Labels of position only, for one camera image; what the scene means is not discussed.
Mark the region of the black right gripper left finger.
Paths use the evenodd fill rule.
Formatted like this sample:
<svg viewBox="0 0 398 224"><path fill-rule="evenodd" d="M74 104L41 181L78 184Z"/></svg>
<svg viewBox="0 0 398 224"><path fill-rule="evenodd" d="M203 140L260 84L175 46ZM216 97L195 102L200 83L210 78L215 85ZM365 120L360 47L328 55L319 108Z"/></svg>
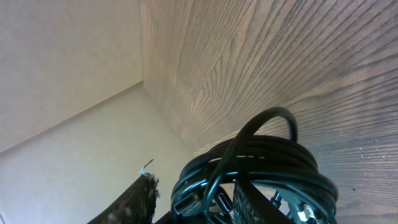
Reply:
<svg viewBox="0 0 398 224"><path fill-rule="evenodd" d="M159 197L158 178L143 173L88 224L151 224Z"/></svg>

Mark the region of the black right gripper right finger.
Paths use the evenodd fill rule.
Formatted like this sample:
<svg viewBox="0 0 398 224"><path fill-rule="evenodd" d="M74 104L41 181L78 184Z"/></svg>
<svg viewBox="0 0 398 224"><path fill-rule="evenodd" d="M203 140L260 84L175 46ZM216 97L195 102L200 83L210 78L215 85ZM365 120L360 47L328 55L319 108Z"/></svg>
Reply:
<svg viewBox="0 0 398 224"><path fill-rule="evenodd" d="M248 180L237 180L233 193L234 224L294 224Z"/></svg>

